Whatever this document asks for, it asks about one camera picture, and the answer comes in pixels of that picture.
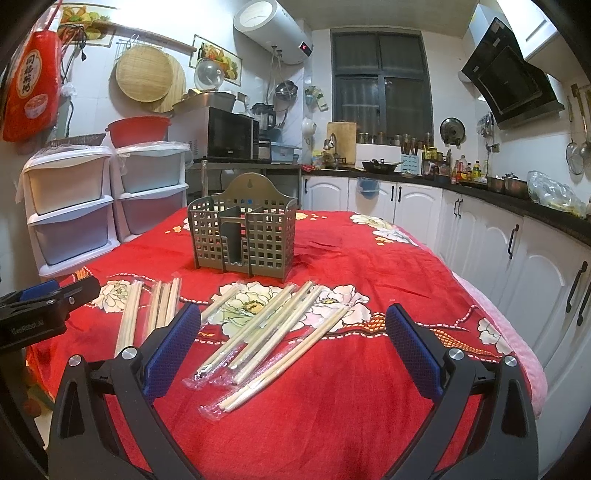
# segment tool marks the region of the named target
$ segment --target pot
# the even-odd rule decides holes
[[[530,198],[530,194],[527,191],[527,182],[525,180],[520,180],[513,173],[507,173],[503,177],[503,181],[505,183],[505,193],[507,195],[526,200]]]
[[[486,184],[489,192],[505,193],[505,181],[496,177],[487,177]]]

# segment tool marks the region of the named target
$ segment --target digital display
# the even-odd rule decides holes
[[[306,54],[306,56],[308,56],[308,57],[309,57],[310,55],[312,55],[312,49],[311,49],[311,48],[310,48],[308,45],[306,45],[306,43],[305,43],[305,42],[302,42],[302,43],[301,43],[301,45],[300,45],[300,50],[301,50],[302,52],[304,52],[304,53]]]

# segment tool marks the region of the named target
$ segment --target red tablecloth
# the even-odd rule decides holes
[[[154,280],[179,275],[183,300],[204,304],[235,281],[251,283],[256,294],[261,294],[257,282],[281,286],[271,278],[195,269],[185,218],[186,211],[177,212],[74,275],[96,276],[102,294],[73,312],[64,335],[30,349],[28,360],[50,393],[57,392],[71,355],[80,353],[88,361],[112,357],[126,288],[135,276],[149,290]],[[402,230],[346,212],[299,212],[297,218],[287,281],[302,285],[312,279],[331,288],[333,300],[355,308],[276,382],[219,421],[198,411],[212,400],[211,392],[189,390],[181,380],[243,324],[252,305],[238,314],[217,315],[213,325],[204,326],[168,394],[154,405],[208,480],[381,478],[431,408],[385,334],[384,312],[395,302],[446,346],[458,346],[473,358],[497,361],[511,350],[449,269]],[[142,294],[143,312],[149,296]],[[303,323],[316,325],[327,303],[315,305]],[[441,465],[457,458],[476,400],[470,401]],[[131,459],[145,466],[120,412],[114,409],[113,415]]]

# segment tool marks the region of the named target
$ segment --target white peony print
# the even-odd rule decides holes
[[[327,288],[314,302],[310,310],[306,312],[306,317],[298,322],[298,328],[304,325],[311,325],[314,328],[320,326],[330,315],[343,305],[350,307],[349,313],[343,317],[331,330],[334,332],[344,325],[368,322],[371,318],[371,312],[364,305],[369,301],[369,297],[361,295],[355,291],[353,285]]]
[[[480,341],[484,345],[495,345],[496,351],[503,355],[508,355],[513,351],[507,341],[486,318],[478,322],[478,331],[481,332]]]
[[[386,229],[380,228],[374,232],[374,235],[377,237],[380,237],[380,238],[386,238],[388,240],[392,240],[394,242],[400,242],[403,244],[411,244],[411,245],[414,245],[415,247],[418,247],[418,245],[415,242],[413,242],[408,235],[405,235],[400,230],[398,230],[396,227],[393,227],[391,230],[386,230]]]
[[[100,288],[100,295],[92,301],[92,304],[107,313],[122,312],[130,285],[127,280],[109,280]]]
[[[217,300],[226,293],[234,284],[220,287],[220,294],[212,296],[212,301]],[[212,317],[209,317],[208,323],[212,325],[222,325],[222,332],[228,337],[235,335],[251,318],[253,318],[269,301],[281,292],[279,287],[265,287],[259,282],[247,283],[243,286],[233,299],[219,309]]]
[[[369,215],[359,215],[354,214],[351,215],[351,220],[354,223],[358,223],[360,225],[369,225],[372,228],[380,228],[384,230],[391,230],[394,226],[391,223],[388,223],[386,220],[382,220],[379,217],[371,217]]]

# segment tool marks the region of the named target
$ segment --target screw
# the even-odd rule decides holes
[[[131,360],[132,358],[135,358],[137,354],[138,351],[135,349],[135,347],[132,346],[127,347],[125,350],[121,352],[123,360]]]
[[[71,367],[76,367],[80,365],[80,362],[82,362],[82,357],[80,355],[73,355],[68,360],[68,365],[70,365]]]
[[[508,365],[509,367],[514,367],[517,365],[517,359],[514,356],[506,356],[505,357],[505,365]]]
[[[464,352],[462,352],[459,348],[452,348],[449,350],[449,356],[454,360],[461,360],[464,358]]]

